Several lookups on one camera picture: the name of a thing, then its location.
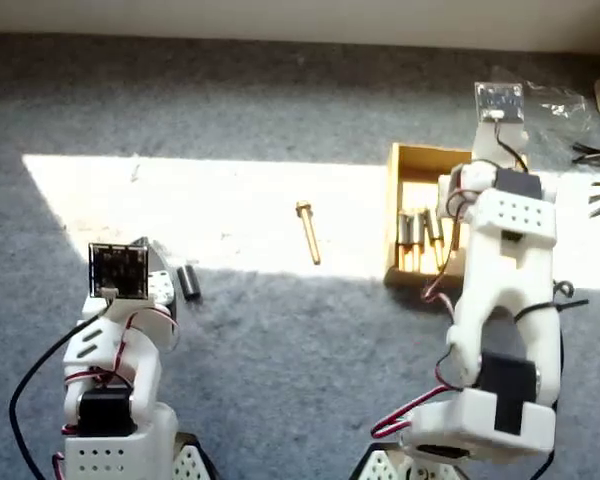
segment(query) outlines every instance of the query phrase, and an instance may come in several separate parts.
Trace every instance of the white 3d-printed part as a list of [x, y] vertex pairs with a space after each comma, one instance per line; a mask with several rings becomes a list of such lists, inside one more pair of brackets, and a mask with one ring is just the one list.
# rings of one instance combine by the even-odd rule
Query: white 3d-printed part
[[417, 449], [437, 445], [467, 450], [474, 460], [510, 462], [532, 454], [548, 454], [554, 446], [556, 415], [550, 407], [526, 402], [519, 435], [494, 428], [497, 396], [465, 388], [450, 400], [432, 402], [413, 410], [411, 427], [402, 434], [405, 453], [431, 462], [460, 463]]
[[67, 437], [65, 478], [170, 480], [177, 430], [175, 412], [158, 403], [152, 421], [129, 436]]
[[[465, 385], [480, 371], [482, 326], [496, 306], [517, 314], [553, 300], [555, 205], [485, 190], [465, 215], [471, 234], [466, 250], [463, 293], [447, 333]], [[517, 242], [506, 232], [523, 235]], [[534, 310], [517, 323], [527, 359], [540, 374], [537, 402], [550, 406], [560, 392], [560, 319], [555, 308]]]

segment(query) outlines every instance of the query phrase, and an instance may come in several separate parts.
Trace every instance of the black tool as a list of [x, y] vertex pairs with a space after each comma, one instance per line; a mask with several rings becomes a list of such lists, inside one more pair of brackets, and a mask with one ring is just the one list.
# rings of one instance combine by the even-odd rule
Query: black tool
[[200, 284], [193, 266], [187, 264], [178, 267], [178, 278], [180, 279], [180, 287], [182, 294], [187, 302], [199, 302], [202, 300], [202, 292]]

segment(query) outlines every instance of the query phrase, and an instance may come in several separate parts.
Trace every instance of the red wire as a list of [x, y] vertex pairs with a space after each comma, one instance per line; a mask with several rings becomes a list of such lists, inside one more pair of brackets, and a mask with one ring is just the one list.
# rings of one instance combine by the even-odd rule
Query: red wire
[[428, 391], [424, 395], [419, 396], [415, 400], [410, 401], [406, 405], [403, 405], [399, 409], [395, 410], [393, 413], [390, 413], [378, 423], [374, 425], [371, 429], [371, 436], [375, 439], [384, 438], [392, 433], [397, 432], [398, 430], [402, 430], [403, 428], [410, 427], [411, 422], [408, 420], [400, 420], [398, 419], [404, 416], [406, 413], [410, 412], [417, 406], [423, 404], [427, 400], [432, 399], [433, 397], [440, 395], [444, 392], [449, 392], [451, 389], [445, 385], [438, 385], [434, 389]]
[[60, 462], [64, 460], [64, 455], [60, 452], [54, 453], [51, 457], [51, 465], [53, 465], [53, 473], [56, 476], [56, 480], [64, 480], [64, 474], [60, 467]]
[[[152, 310], [152, 311], [160, 314], [160, 316], [162, 316], [164, 319], [171, 322], [171, 325], [173, 328], [178, 327], [178, 322], [176, 320], [174, 320], [170, 315], [167, 315], [166, 313], [164, 313], [162, 310], [159, 310], [154, 307], [147, 307], [147, 308], [143, 308], [142, 310]], [[136, 315], [138, 315], [138, 313], [140, 313], [142, 310], [138, 310], [137, 312], [132, 313], [125, 323], [124, 330], [122, 331], [122, 337], [120, 338], [120, 346], [118, 347], [118, 351], [116, 352], [116, 356], [113, 361], [113, 374], [114, 375], [116, 375], [118, 373], [118, 369], [120, 368], [120, 363], [122, 363], [122, 354], [124, 352], [125, 347], [127, 346], [126, 342], [124, 341], [124, 335], [127, 332], [127, 330], [131, 329], [133, 320], [136, 318]]]

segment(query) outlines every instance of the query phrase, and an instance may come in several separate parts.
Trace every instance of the open cardboard box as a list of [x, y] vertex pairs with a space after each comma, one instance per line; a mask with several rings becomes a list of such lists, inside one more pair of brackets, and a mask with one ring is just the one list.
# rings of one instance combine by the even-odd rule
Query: open cardboard box
[[[426, 208], [436, 209], [438, 202], [438, 177], [448, 174], [460, 163], [469, 163], [471, 152], [431, 146], [402, 145], [394, 143], [389, 155], [389, 183], [387, 188], [387, 215], [385, 226], [386, 268], [385, 285], [423, 286], [438, 273], [435, 252], [426, 238], [421, 256], [420, 271], [413, 271], [410, 262], [404, 270], [398, 268], [398, 212], [407, 214]], [[453, 220], [442, 220], [444, 230], [444, 258], [451, 244]], [[460, 229], [459, 249], [452, 252], [447, 266], [445, 283], [459, 284], [464, 274], [464, 246], [468, 226]]]

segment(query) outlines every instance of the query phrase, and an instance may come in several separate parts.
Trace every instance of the white robotic arm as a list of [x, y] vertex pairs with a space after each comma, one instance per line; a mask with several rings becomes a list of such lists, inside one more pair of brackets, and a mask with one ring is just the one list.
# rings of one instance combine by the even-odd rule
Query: white robotic arm
[[84, 320], [103, 313], [71, 338], [64, 357], [67, 423], [58, 479], [219, 478], [197, 439], [178, 433], [173, 409], [157, 401], [158, 348], [174, 343], [178, 324], [169, 272], [149, 273], [147, 287], [148, 298], [114, 298], [107, 306], [90, 296], [84, 304]]
[[[374, 438], [401, 431], [402, 463], [416, 465], [408, 470], [408, 480], [432, 478], [431, 473], [455, 480], [463, 475], [449, 467], [467, 459], [509, 463], [554, 448], [562, 371], [560, 306], [553, 301], [552, 273], [556, 190], [555, 182], [528, 173], [523, 159], [501, 138], [507, 132], [511, 144], [526, 141], [521, 95], [521, 86], [476, 84], [474, 159], [440, 177], [438, 216], [464, 222], [470, 232], [463, 293], [447, 332], [462, 384], [453, 387], [441, 380], [444, 386], [372, 430]], [[485, 152], [499, 153], [489, 158]], [[514, 158], [520, 170], [510, 168]], [[423, 298], [433, 298], [431, 288]], [[525, 359], [482, 350], [483, 325], [498, 306], [514, 316]], [[448, 400], [424, 403], [451, 390]]]

